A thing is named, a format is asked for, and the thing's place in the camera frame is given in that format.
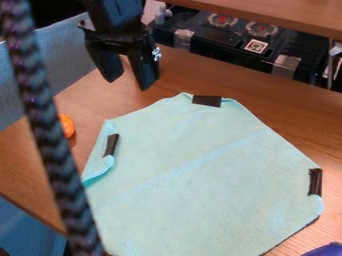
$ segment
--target purple object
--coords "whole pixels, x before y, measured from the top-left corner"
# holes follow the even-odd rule
[[[302,256],[342,256],[342,244],[331,243],[324,245]]]

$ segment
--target black clip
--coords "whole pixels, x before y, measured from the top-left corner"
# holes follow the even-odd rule
[[[210,107],[220,108],[222,102],[222,97],[220,96],[200,96],[194,95],[192,98],[193,104],[206,105]]]
[[[322,177],[323,171],[320,168],[310,169],[310,187],[308,195],[322,196]]]
[[[119,134],[113,134],[108,136],[107,140],[107,148],[106,151],[103,155],[103,157],[111,155],[114,156],[116,145],[118,144],[119,141]]]

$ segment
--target white label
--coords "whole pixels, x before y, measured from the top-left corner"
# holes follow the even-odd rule
[[[268,43],[252,39],[245,47],[245,50],[261,54],[266,49],[267,46],[268,46]]]

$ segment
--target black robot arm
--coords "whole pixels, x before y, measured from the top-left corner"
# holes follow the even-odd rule
[[[91,21],[82,21],[86,48],[102,76],[113,82],[124,70],[127,55],[141,90],[159,78],[160,49],[141,22],[145,1],[85,0]]]

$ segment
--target electronic device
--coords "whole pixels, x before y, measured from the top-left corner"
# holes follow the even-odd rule
[[[327,38],[223,14],[173,6],[172,17],[151,22],[157,43],[213,59],[320,85]]]

